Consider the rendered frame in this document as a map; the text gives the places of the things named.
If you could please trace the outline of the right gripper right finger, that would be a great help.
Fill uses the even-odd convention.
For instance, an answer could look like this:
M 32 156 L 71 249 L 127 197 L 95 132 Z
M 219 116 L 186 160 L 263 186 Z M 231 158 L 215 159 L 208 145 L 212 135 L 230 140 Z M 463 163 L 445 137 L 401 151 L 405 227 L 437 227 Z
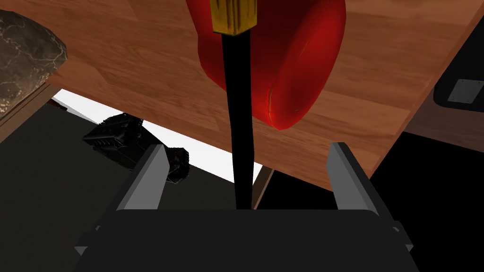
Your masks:
M 326 170 L 340 210 L 368 210 L 377 215 L 371 183 L 347 144 L 330 144 Z

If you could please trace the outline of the brown marbled round loaf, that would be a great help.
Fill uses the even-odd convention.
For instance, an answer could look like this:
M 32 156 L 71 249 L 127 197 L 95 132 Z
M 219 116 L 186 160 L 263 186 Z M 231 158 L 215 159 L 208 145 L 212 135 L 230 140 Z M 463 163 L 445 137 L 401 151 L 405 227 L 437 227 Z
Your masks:
M 36 91 L 68 59 L 52 31 L 0 9 L 0 119 Z

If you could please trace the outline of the brown wooden table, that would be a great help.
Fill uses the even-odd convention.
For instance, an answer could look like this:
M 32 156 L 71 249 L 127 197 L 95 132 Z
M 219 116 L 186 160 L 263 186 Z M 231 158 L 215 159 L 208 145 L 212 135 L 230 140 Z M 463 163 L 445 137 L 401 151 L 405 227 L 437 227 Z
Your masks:
M 225 92 L 202 70 L 185 0 L 0 0 L 54 32 L 49 83 L 230 151 Z M 346 0 L 346 30 L 315 104 L 292 128 L 256 120 L 255 160 L 330 189 L 330 142 L 372 175 L 473 28 L 484 0 Z

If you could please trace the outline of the black panel with grey plate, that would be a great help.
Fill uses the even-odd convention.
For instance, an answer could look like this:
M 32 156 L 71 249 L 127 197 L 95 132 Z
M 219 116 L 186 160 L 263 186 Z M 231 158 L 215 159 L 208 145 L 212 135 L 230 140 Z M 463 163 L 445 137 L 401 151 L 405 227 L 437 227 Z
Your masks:
M 435 84 L 433 99 L 445 108 L 484 112 L 484 17 Z

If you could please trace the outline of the black ridged block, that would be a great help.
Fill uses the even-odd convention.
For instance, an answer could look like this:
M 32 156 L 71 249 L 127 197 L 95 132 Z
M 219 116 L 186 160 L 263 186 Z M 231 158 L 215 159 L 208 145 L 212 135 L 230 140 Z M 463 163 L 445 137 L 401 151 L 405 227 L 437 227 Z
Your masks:
M 82 137 L 93 150 L 128 170 L 134 170 L 150 145 L 162 142 L 142 126 L 143 120 L 122 113 L 111 116 Z M 189 176 L 189 153 L 181 147 L 167 147 L 169 162 L 166 181 L 178 184 Z

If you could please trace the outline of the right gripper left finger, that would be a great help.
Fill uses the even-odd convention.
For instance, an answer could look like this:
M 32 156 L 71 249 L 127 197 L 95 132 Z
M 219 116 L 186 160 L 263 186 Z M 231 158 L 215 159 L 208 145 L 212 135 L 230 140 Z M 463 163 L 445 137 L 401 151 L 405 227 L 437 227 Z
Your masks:
M 150 145 L 116 196 L 114 210 L 156 210 L 169 168 L 164 145 Z

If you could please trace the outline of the red apple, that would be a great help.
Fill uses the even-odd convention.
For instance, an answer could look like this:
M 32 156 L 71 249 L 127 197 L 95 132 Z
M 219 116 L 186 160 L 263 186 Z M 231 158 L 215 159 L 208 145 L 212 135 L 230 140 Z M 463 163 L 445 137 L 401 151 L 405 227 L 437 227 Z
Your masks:
M 221 34 L 209 0 L 186 0 L 205 74 L 226 91 Z M 315 103 L 337 59 L 345 0 L 257 0 L 251 33 L 252 118 L 278 130 L 300 121 Z

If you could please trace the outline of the black rod with gold collar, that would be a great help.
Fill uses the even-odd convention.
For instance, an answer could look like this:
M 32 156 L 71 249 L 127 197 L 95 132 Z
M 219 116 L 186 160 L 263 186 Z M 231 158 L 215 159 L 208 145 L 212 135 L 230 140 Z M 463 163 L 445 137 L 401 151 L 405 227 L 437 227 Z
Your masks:
M 251 33 L 257 0 L 209 0 L 213 32 L 221 34 L 237 209 L 251 209 L 254 141 Z

